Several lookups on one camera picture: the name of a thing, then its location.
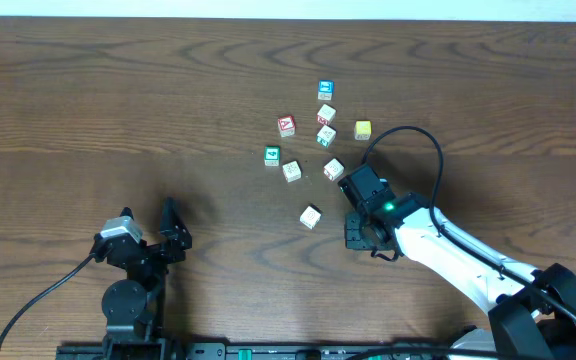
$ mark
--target cube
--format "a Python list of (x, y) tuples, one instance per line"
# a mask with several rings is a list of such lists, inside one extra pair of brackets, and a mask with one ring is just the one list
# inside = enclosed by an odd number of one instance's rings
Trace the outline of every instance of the cube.
[(301, 214), (299, 221), (301, 221), (302, 224), (306, 225), (308, 229), (312, 230), (315, 227), (315, 225), (317, 225), (320, 219), (321, 214), (319, 213), (319, 211), (315, 210), (312, 206), (308, 206), (306, 208), (306, 211), (304, 211), (304, 213)]
[(281, 137), (295, 135), (295, 119), (292, 115), (280, 117), (277, 120), (277, 126), (279, 126)]
[(370, 121), (357, 121), (355, 123), (355, 140), (368, 140), (371, 132)]
[(289, 162), (283, 166), (284, 177), (286, 181), (293, 182), (301, 178), (301, 169), (299, 169), (299, 164), (296, 161)]
[(323, 145), (324, 147), (330, 146), (333, 140), (335, 140), (335, 135), (337, 132), (335, 129), (331, 128), (330, 126), (324, 125), (324, 127), (319, 130), (317, 133), (317, 142)]
[(266, 146), (266, 150), (264, 150), (264, 164), (266, 164), (266, 166), (279, 166), (278, 146)]
[(335, 118), (336, 113), (337, 110), (333, 109), (327, 104), (324, 104), (324, 106), (322, 106), (317, 113), (317, 122), (319, 122), (321, 125), (330, 125), (332, 119)]
[(331, 100), (332, 92), (335, 90), (335, 83), (330, 80), (320, 80), (319, 81), (319, 92), (317, 93), (317, 99), (319, 100)]
[(341, 165), (337, 159), (332, 159), (324, 166), (324, 175), (326, 175), (330, 181), (335, 181), (343, 172), (344, 166)]

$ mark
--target white background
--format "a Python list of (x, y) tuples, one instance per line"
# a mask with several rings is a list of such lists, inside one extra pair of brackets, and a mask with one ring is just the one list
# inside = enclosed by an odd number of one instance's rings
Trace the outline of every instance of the white background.
[(0, 0), (0, 15), (576, 22), (576, 0)]

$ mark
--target blue cube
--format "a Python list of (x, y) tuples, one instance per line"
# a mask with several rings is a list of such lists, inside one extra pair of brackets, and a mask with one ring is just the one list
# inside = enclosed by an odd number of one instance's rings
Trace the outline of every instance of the blue cube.
[(317, 93), (317, 98), (319, 100), (331, 100), (332, 93), (335, 90), (335, 83), (331, 80), (320, 80), (319, 81), (319, 92)]

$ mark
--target yellow cube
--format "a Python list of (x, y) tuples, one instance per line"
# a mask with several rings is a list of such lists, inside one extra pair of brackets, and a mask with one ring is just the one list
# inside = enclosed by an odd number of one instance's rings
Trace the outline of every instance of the yellow cube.
[(357, 121), (355, 124), (355, 140), (368, 140), (371, 133), (370, 121)]

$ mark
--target wooden table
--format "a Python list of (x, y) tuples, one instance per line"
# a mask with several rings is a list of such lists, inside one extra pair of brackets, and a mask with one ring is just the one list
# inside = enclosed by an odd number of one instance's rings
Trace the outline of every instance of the wooden table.
[[(329, 149), (315, 142), (322, 78), (336, 83)], [(284, 114), (294, 137), (279, 137)], [(0, 332), (122, 207), (158, 240), (166, 196), (194, 235), (169, 277), (179, 336), (387, 342), (487, 326), (427, 268), (344, 248), (350, 207), (322, 167), (358, 165), (365, 119), (373, 138), (412, 124), (439, 139), (439, 206), (462, 228), (576, 273), (576, 25), (0, 18)], [(266, 168), (265, 145), (303, 178)], [(396, 191), (429, 194), (422, 136), (389, 137), (370, 161)], [(309, 203), (314, 231), (299, 223)], [(122, 278), (89, 265), (22, 317), (3, 358), (100, 341), (101, 297)]]

